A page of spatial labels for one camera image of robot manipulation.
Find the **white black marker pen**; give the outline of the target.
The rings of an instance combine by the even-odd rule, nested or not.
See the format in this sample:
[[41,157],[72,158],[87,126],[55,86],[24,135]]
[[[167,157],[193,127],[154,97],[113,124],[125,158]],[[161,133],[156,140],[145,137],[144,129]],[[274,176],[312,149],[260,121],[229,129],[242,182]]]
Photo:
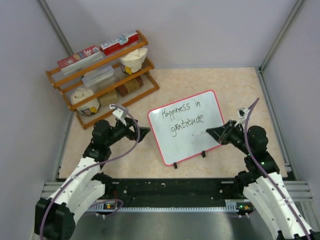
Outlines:
[[193,133],[192,136],[197,136],[197,135],[201,135],[201,134],[205,134],[206,131],[201,131],[201,132],[198,132],[198,133]]

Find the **pink framed whiteboard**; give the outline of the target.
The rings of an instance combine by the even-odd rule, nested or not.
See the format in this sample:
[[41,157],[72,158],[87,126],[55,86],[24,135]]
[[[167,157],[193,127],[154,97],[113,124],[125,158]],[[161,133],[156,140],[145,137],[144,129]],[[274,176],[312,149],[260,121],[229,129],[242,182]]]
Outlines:
[[211,89],[150,110],[147,118],[166,166],[219,147],[208,133],[192,134],[225,124]]

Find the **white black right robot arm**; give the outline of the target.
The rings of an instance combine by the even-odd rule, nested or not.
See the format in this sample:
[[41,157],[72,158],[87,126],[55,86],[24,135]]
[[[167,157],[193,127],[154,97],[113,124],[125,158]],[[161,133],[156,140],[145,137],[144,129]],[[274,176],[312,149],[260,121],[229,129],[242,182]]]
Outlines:
[[205,131],[221,145],[232,144],[246,156],[246,171],[234,177],[233,192],[254,206],[275,240],[318,240],[320,233],[304,219],[284,184],[280,169],[267,151],[264,128],[245,130],[235,120]]

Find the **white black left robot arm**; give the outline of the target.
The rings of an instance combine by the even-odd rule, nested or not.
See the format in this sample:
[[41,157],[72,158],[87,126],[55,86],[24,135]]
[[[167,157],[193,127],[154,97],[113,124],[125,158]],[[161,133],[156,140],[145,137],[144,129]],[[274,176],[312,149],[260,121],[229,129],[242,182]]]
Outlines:
[[109,198],[111,183],[99,179],[105,163],[112,162],[111,146],[123,138],[136,144],[151,131],[132,118],[118,119],[115,126],[99,120],[93,126],[92,138],[71,175],[48,198],[35,206],[34,233],[42,240],[69,240],[82,215],[100,197]]

